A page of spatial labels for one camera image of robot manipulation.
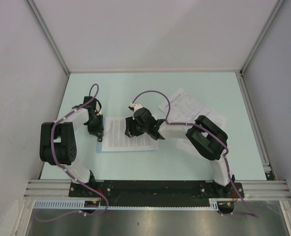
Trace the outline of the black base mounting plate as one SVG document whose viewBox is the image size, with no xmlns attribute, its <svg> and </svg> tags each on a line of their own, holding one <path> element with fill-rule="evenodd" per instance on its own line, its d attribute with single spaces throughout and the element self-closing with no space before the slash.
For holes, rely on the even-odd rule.
<svg viewBox="0 0 291 236">
<path fill-rule="evenodd" d="M 239 193 L 244 197 L 242 184 L 227 187 L 208 180 L 104 180 L 96 181 L 94 188 L 108 201 L 138 203 L 171 203 L 176 200 L 232 199 Z"/>
</svg>

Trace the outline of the left aluminium frame post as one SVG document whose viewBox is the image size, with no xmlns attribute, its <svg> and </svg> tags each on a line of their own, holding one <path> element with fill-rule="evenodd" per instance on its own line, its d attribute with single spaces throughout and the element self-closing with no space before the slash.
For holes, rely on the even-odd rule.
<svg viewBox="0 0 291 236">
<path fill-rule="evenodd" d="M 41 33 L 43 34 L 46 42 L 48 43 L 50 49 L 52 50 L 54 56 L 56 57 L 56 59 L 58 60 L 60 66 L 62 67 L 64 73 L 66 74 L 67 77 L 70 76 L 70 70 L 68 69 L 68 66 L 58 48 L 57 43 L 55 42 L 40 10 L 38 9 L 35 1 L 33 0 L 24 0 L 24 2 L 26 3 L 29 11 L 31 12 L 32 17 L 34 18 L 34 20 L 36 21 Z"/>
</svg>

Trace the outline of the table form paper sheet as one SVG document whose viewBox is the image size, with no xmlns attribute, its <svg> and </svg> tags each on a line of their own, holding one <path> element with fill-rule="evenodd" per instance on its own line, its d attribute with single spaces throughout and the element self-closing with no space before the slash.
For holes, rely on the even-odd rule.
<svg viewBox="0 0 291 236">
<path fill-rule="evenodd" d="M 194 123 L 200 115 L 203 115 L 221 129 L 225 129 L 227 126 L 227 116 L 212 110 L 182 88 L 179 88 L 172 95 L 167 96 L 167 98 L 171 105 L 168 122 Z"/>
</svg>

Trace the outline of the aluminium front frame rail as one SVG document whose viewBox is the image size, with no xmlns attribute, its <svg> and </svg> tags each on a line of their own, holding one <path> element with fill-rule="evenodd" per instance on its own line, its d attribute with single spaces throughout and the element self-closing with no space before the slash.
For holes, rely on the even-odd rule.
<svg viewBox="0 0 291 236">
<path fill-rule="evenodd" d="M 258 201 L 290 201 L 291 194 L 285 180 L 240 180 L 245 198 Z M 30 180 L 25 197 L 67 198 L 70 180 Z"/>
</svg>

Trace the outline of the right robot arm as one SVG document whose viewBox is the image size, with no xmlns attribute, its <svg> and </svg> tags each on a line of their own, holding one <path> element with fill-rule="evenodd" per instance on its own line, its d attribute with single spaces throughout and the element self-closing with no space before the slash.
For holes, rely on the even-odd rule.
<svg viewBox="0 0 291 236">
<path fill-rule="evenodd" d="M 132 138 L 148 134 L 154 140 L 178 138 L 188 140 L 202 158 L 210 162 L 214 178 L 213 186 L 220 197 L 233 191 L 234 178 L 230 172 L 226 155 L 227 134 L 206 116 L 200 115 L 194 123 L 168 122 L 155 119 L 147 108 L 132 104 L 133 115 L 125 119 L 125 135 Z"/>
</svg>

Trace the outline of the right aluminium frame post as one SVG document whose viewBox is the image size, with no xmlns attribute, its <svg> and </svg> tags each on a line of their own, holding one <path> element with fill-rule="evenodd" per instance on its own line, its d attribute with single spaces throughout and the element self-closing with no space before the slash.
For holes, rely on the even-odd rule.
<svg viewBox="0 0 291 236">
<path fill-rule="evenodd" d="M 245 72 L 247 71 L 249 65 L 251 64 L 254 56 L 256 55 L 257 51 L 259 50 L 261 44 L 263 43 L 266 35 L 268 34 L 270 28 L 272 27 L 273 23 L 275 22 L 279 12 L 281 11 L 284 4 L 287 2 L 287 0 L 277 0 L 272 11 L 270 12 L 259 36 L 257 37 L 255 44 L 253 45 L 250 53 L 248 54 L 244 64 L 242 65 L 240 69 L 240 74 L 243 76 Z"/>
</svg>

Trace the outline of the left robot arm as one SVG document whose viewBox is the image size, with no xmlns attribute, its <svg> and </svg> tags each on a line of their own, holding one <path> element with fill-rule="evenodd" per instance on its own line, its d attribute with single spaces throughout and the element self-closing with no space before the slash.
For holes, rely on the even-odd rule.
<svg viewBox="0 0 291 236">
<path fill-rule="evenodd" d="M 85 196 L 96 193 L 94 174 L 76 161 L 75 131 L 86 126 L 90 135 L 101 142 L 104 135 L 104 118 L 100 101 L 93 96 L 84 97 L 83 104 L 74 106 L 67 115 L 57 121 L 41 125 L 39 156 L 43 162 L 62 169 L 73 182 L 80 184 Z"/>
</svg>

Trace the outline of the text paper sheet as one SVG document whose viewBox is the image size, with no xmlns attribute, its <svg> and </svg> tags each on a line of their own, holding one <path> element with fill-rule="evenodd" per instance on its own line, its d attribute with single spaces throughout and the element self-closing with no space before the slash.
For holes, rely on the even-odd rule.
<svg viewBox="0 0 291 236">
<path fill-rule="evenodd" d="M 178 139 L 175 147 L 179 150 L 182 150 L 192 155 L 198 154 L 198 151 L 195 149 L 195 147 L 191 144 L 191 142 L 188 139 Z"/>
<path fill-rule="evenodd" d="M 104 136 L 102 152 L 153 151 L 158 150 L 158 141 L 148 134 L 129 138 L 124 134 L 126 123 L 124 117 L 106 117 L 104 119 Z"/>
</svg>

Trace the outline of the aluminium frame post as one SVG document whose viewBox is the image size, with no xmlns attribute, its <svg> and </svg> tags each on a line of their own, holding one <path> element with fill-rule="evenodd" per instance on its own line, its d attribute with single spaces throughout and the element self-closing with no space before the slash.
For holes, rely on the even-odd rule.
<svg viewBox="0 0 291 236">
<path fill-rule="evenodd" d="M 259 36 L 257 37 L 255 44 L 253 45 L 250 53 L 248 54 L 244 64 L 242 65 L 240 69 L 240 74 L 243 76 L 245 72 L 247 71 L 249 65 L 251 64 L 254 56 L 256 55 L 257 51 L 259 50 L 261 44 L 263 43 L 266 35 L 268 34 L 270 28 L 272 27 L 273 23 L 275 22 L 279 12 L 281 11 L 284 4 L 287 2 L 287 0 L 277 0 L 272 11 L 270 12 Z"/>
<path fill-rule="evenodd" d="M 38 9 L 35 1 L 33 0 L 24 0 L 24 2 L 26 3 L 29 11 L 31 12 L 32 17 L 34 18 L 34 20 L 36 21 L 41 33 L 43 34 L 46 42 L 48 43 L 50 49 L 52 50 L 54 56 L 56 57 L 56 59 L 58 60 L 60 66 L 62 67 L 64 73 L 66 74 L 67 77 L 70 76 L 70 70 L 68 69 L 68 66 L 58 48 L 57 43 L 55 42 L 40 10 Z"/>
</svg>

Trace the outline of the blue clipboard folder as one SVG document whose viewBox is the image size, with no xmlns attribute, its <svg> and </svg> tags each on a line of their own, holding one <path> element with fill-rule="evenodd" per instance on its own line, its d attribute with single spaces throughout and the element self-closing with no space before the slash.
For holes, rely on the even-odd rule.
<svg viewBox="0 0 291 236">
<path fill-rule="evenodd" d="M 97 141 L 97 144 L 96 144 L 96 152 L 97 153 L 102 152 L 102 144 L 103 144 L 103 141 L 101 141 L 101 142 Z"/>
</svg>

